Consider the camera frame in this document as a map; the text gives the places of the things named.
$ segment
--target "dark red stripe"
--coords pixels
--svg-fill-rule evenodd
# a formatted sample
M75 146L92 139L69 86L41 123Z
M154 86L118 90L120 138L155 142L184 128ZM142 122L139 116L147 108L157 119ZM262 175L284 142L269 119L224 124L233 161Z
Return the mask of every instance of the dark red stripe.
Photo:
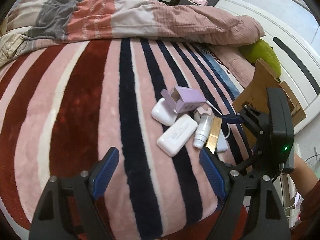
M26 54L23 55L21 57L18 57L16 59L16 61L12 64L12 66L8 69L8 71L6 72L6 74L4 75L4 77L2 78L1 82L0 82L0 98L2 98L5 90L7 89L10 81L12 80L14 74L17 72L17 70L20 68L20 66L22 65L22 63L26 60L26 58L29 56L30 54Z
M29 101L44 72L63 47L64 45L60 45L46 49L27 71L8 105L0 133L0 164L2 168L0 195L12 218L26 229L29 229L30 223L22 209L17 191L14 176L15 149L21 126L27 115Z
M72 177L98 161L98 124L110 40L90 41L66 86L51 135L50 174Z

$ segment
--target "gray fabric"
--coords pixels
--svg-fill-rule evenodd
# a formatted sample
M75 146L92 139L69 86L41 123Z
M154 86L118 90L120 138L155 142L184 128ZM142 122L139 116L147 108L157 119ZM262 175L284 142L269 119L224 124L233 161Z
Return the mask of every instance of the gray fabric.
M36 27L32 27L25 34L29 40L40 38L65 40L66 26L76 4L82 0L48 0L44 3L36 20Z

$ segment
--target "lavender box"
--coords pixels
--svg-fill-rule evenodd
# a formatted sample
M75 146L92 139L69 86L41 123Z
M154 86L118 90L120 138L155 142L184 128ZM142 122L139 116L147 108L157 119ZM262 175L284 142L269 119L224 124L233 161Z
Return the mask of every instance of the lavender box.
M205 97L198 90L186 87L175 86L170 92L163 89L161 95L177 114L196 110L206 102Z

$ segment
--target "white wall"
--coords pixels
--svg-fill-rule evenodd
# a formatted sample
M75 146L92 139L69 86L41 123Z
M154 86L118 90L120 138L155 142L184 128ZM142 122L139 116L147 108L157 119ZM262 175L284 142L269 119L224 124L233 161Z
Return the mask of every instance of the white wall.
M243 0L273 14L297 33L320 54L320 30L313 15L292 0Z
M315 155L314 148L316 148L317 154L320 154L320 115L302 129L295 136L294 141L300 145L304 160Z

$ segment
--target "bolt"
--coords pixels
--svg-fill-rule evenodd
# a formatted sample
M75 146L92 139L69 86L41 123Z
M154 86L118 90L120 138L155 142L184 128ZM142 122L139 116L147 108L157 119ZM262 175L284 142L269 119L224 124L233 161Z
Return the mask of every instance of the bolt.
M262 176L262 179L263 179L264 181L269 181L269 180L270 180L270 177L269 177L268 175L263 175L263 176Z
M56 176L51 176L49 179L50 182L55 182L56 180L57 180Z
M231 174L231 176L233 176L233 177L237 177L237 176L239 175L239 172L236 171L236 170L231 170L231 171L230 171L230 174Z
M85 178L86 176L88 176L88 174L88 171L81 171L80 176Z

